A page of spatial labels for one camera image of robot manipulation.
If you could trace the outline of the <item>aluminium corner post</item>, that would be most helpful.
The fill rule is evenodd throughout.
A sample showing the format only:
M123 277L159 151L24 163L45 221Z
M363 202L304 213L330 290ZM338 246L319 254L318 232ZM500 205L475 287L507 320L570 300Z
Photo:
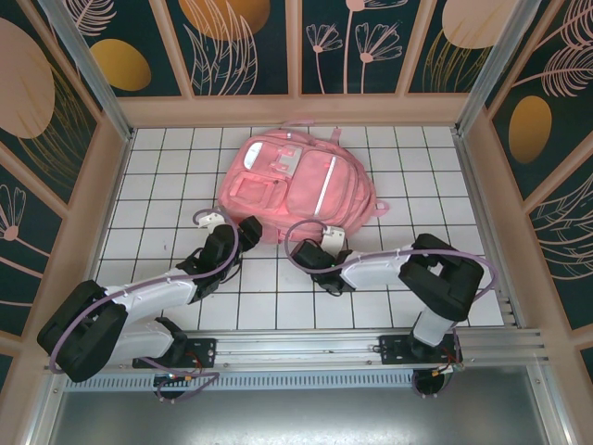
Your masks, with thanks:
M455 123L455 135L459 138L462 138L471 129L496 82L534 20L540 3L541 0L518 0L513 8Z
M36 1L118 134L128 142L131 139L130 123L85 41L85 37L98 37L116 17L115 0Z

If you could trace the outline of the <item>pink student backpack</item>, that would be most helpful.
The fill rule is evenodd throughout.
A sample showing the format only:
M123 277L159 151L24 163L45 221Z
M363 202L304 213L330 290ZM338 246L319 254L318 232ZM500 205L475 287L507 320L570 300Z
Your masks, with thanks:
M279 128L250 137L221 180L219 205L236 221L256 217L266 244L320 241L319 225L291 228L307 219L354 235L389 205L377 198L362 163L339 145L340 135L338 127L328 139Z

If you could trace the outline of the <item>grey metal panel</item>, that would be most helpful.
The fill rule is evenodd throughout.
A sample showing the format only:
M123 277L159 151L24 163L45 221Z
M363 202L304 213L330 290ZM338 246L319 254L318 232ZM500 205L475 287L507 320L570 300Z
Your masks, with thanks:
M51 391L31 445L573 445L524 368L410 388L207 390L176 404L147 391Z

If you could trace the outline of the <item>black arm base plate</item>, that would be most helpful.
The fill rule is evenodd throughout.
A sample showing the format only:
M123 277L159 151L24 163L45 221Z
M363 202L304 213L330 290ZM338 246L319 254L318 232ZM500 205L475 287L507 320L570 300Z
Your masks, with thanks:
M174 358L166 354L163 358L153 358L154 362L174 369L208 369L213 368L217 355L217 339L213 337L189 338L183 353Z
M445 334L435 347L428 346L412 334L385 335L378 338L373 351L387 364L447 364L462 362L459 339L453 334Z

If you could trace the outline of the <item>aluminium mounting rail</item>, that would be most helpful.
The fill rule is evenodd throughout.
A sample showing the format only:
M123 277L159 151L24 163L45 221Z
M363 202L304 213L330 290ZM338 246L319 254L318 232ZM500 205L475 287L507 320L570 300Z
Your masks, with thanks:
M373 351L378 338L385 335L407 335L407 329L311 330L311 331L233 331L190 332L187 337L217 339L213 368L237 370L268 368L313 369L357 368L383 365ZM518 356L511 348L511 336L504 328L461 328L449 332L459 339L462 363L466 366L512 366L509 360ZM147 358L105 367L115 369L158 368ZM434 364L387 364L393 367L435 367Z

